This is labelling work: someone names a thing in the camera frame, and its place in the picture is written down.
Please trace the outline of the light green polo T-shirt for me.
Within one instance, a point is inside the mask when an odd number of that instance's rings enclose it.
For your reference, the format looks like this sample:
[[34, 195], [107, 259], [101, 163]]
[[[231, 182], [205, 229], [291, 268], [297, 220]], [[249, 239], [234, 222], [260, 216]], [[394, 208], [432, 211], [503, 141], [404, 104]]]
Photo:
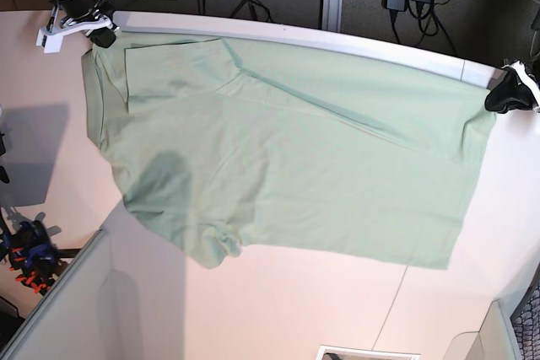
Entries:
[[125, 208], [207, 268], [252, 244], [445, 268], [495, 123], [484, 89], [301, 46], [127, 33], [82, 69]]

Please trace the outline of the blue orange clamp pile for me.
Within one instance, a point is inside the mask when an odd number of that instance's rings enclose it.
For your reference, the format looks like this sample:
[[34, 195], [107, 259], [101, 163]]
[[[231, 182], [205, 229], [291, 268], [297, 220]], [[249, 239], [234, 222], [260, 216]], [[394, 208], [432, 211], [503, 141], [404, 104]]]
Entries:
[[9, 263], [10, 271], [18, 271], [15, 281], [45, 296], [55, 282], [60, 255], [38, 220], [23, 221], [12, 231], [1, 218], [1, 259]]

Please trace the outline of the grey patterned chair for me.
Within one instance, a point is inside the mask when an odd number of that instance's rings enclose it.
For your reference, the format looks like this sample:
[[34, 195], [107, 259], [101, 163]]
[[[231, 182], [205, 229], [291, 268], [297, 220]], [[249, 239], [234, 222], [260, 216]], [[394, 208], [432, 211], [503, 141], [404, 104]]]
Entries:
[[510, 347], [515, 359], [539, 360], [539, 266], [511, 305]]

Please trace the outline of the grey partition panel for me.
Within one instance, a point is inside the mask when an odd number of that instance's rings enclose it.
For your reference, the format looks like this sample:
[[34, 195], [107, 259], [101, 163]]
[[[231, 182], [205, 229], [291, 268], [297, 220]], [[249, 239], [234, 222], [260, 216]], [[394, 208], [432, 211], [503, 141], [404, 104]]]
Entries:
[[99, 231], [3, 349], [3, 359], [185, 358], [185, 259], [142, 232]]

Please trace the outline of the white tray at bottom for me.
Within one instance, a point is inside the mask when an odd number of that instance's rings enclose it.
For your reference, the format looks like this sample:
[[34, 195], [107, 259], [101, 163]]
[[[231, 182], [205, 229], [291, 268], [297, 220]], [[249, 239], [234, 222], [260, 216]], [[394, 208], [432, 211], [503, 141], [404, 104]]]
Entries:
[[346, 347], [320, 346], [316, 354], [316, 360], [341, 359], [341, 360], [418, 360], [419, 354], [380, 352]]

